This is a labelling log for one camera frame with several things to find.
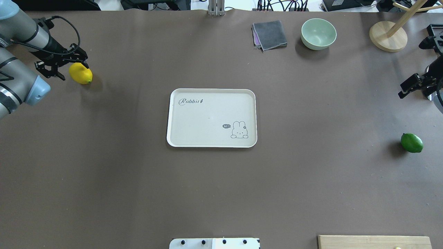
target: brown table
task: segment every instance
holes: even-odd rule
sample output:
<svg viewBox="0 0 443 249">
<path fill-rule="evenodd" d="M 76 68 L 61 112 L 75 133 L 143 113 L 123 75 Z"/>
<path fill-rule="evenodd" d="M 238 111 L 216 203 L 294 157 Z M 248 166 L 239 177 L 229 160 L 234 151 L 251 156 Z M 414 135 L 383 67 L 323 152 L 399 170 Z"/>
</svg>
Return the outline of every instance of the brown table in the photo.
<svg viewBox="0 0 443 249">
<path fill-rule="evenodd" d="M 264 249 L 314 249 L 318 234 L 425 235 L 443 247 L 443 115 L 420 92 L 397 96 L 436 58 L 418 44 L 443 15 L 416 14 L 408 45 L 391 54 L 368 32 L 399 14 L 58 14 L 80 31 L 93 83 L 50 79 L 46 99 L 1 121 L 2 248 L 166 249 L 172 238 L 251 236 Z M 315 17 L 337 29 L 329 49 L 300 40 Z M 288 46 L 254 49 L 252 23 L 276 19 Z M 62 21 L 51 33 L 75 41 Z M 11 51 L 33 67 L 25 48 Z M 169 146 L 169 96 L 180 87 L 252 90 L 257 144 Z M 404 132 L 422 138 L 423 152 L 400 147 Z"/>
</svg>

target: metal bracket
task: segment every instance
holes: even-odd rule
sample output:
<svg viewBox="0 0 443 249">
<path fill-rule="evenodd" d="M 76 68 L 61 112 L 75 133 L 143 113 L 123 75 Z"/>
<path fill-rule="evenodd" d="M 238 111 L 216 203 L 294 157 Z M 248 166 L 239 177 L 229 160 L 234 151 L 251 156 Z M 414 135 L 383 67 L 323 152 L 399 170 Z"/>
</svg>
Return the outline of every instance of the metal bracket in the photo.
<svg viewBox="0 0 443 249">
<path fill-rule="evenodd" d="M 225 0 L 209 0 L 208 14 L 210 16 L 224 16 Z"/>
<path fill-rule="evenodd" d="M 173 239 L 169 249 L 260 249 L 259 238 Z"/>
</svg>

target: wooden stand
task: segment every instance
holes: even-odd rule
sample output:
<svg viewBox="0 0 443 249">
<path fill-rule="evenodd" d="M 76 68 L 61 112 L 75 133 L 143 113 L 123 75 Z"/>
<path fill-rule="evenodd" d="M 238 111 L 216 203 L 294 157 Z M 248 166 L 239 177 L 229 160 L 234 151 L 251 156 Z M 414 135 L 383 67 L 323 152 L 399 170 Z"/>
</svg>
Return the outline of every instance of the wooden stand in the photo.
<svg viewBox="0 0 443 249">
<path fill-rule="evenodd" d="M 404 49 L 406 43 L 408 43 L 408 36 L 402 26 L 409 20 L 409 18 L 411 18 L 416 12 L 443 8 L 443 5 L 420 8 L 426 3 L 426 1 L 427 0 L 417 0 L 411 8 L 394 3 L 394 6 L 405 10 L 406 13 L 397 23 L 382 21 L 374 24 L 369 30 L 369 37 L 374 45 L 386 52 L 398 52 Z"/>
</svg>

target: bowl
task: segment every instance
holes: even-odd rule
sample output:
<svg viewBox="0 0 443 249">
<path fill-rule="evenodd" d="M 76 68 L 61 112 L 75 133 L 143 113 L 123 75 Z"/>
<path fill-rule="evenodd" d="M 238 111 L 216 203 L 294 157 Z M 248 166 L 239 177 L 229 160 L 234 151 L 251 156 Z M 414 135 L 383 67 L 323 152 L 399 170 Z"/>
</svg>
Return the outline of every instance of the bowl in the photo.
<svg viewBox="0 0 443 249">
<path fill-rule="evenodd" d="M 309 19 L 302 26 L 302 41 L 305 46 L 313 50 L 322 50 L 337 38 L 334 26 L 320 18 Z"/>
</svg>

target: folded towel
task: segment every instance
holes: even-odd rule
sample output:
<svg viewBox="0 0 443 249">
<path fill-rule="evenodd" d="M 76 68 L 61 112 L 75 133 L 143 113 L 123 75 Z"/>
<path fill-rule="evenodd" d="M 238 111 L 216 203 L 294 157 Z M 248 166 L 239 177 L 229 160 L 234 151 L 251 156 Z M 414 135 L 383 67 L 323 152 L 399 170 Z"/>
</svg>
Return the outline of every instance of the folded towel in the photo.
<svg viewBox="0 0 443 249">
<path fill-rule="evenodd" d="M 285 47 L 288 44 L 280 20 L 266 23 L 253 23 L 252 28 L 254 45 L 261 47 L 263 51 L 280 46 Z"/>
</svg>

